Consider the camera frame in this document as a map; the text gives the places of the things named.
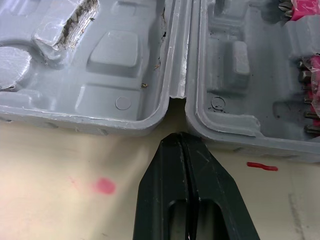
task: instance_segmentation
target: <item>scratch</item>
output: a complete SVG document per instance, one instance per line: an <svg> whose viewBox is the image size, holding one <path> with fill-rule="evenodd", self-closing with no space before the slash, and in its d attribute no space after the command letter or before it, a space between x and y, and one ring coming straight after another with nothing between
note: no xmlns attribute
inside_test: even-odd
<svg viewBox="0 0 320 240"><path fill-rule="evenodd" d="M80 191L79 191L79 188L78 188L77 182L76 182L72 177L70 177L70 176L69 176L69 180L70 180L70 182L72 183L72 185L74 186L74 188L75 188L78 192L80 192Z"/></svg>
<svg viewBox="0 0 320 240"><path fill-rule="evenodd" d="M295 225L295 231L297 234L300 235L301 240L306 240L304 230L302 228L300 216L298 213L298 209L297 209L296 199L293 193L288 194L288 200L289 200L289 205L291 208L291 213L292 213L292 217Z"/></svg>
<svg viewBox="0 0 320 240"><path fill-rule="evenodd" d="M203 155L200 151L196 151L201 157L203 157L203 159L204 160L206 160L207 161L207 163L209 163L210 161L206 158L206 156L205 155Z"/></svg>

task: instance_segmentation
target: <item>open tool case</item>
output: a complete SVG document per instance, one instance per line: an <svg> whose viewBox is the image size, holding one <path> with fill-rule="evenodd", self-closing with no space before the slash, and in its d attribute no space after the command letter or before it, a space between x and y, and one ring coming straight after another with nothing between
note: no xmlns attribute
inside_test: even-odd
<svg viewBox="0 0 320 240"><path fill-rule="evenodd" d="M189 129L208 144L318 162L318 7L2 0L0 119L138 136L170 97L186 98Z"/></svg>

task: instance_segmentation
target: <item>drill bit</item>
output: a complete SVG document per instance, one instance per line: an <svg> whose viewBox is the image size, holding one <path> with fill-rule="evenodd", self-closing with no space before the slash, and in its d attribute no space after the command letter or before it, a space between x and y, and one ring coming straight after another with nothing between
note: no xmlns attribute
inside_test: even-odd
<svg viewBox="0 0 320 240"><path fill-rule="evenodd" d="M311 71L301 71L299 73L298 79L300 83L309 83L311 81Z"/></svg>
<svg viewBox="0 0 320 240"><path fill-rule="evenodd" d="M302 90L304 90L304 91L312 91L312 87L311 86L303 86Z"/></svg>
<svg viewBox="0 0 320 240"><path fill-rule="evenodd" d="M320 127L319 126L306 125L306 126L304 126L304 131L308 134L320 135Z"/></svg>
<svg viewBox="0 0 320 240"><path fill-rule="evenodd" d="M301 69L301 70L308 70L308 68L306 67L306 65L304 64L304 62L302 60L298 61L297 67L298 67L298 69Z"/></svg>
<svg viewBox="0 0 320 240"><path fill-rule="evenodd" d="M304 104L308 104L308 105L311 105L312 103L312 99L309 98L309 97L305 97L304 100L303 100Z"/></svg>
<svg viewBox="0 0 320 240"><path fill-rule="evenodd" d="M279 3L278 6L281 11L287 12L292 10L293 4L291 3L291 1L284 1Z"/></svg>
<svg viewBox="0 0 320 240"><path fill-rule="evenodd" d="M306 119L320 120L320 117L315 112L312 112L312 111L305 111L304 117Z"/></svg>
<svg viewBox="0 0 320 240"><path fill-rule="evenodd" d="M294 11L292 10L286 11L284 14L284 16L287 18L292 18L293 15L294 15Z"/></svg>

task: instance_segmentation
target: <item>circular mold mark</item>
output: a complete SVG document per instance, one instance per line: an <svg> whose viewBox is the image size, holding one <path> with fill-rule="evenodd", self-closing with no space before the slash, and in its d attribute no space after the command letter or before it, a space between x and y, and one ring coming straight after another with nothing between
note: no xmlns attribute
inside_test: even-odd
<svg viewBox="0 0 320 240"><path fill-rule="evenodd" d="M211 105L214 109L222 111L225 109L226 102L222 97L216 96L212 98Z"/></svg>
<svg viewBox="0 0 320 240"><path fill-rule="evenodd" d="M115 106L119 110L127 110L131 106L131 101L129 98L121 96L118 97L117 100L115 100Z"/></svg>

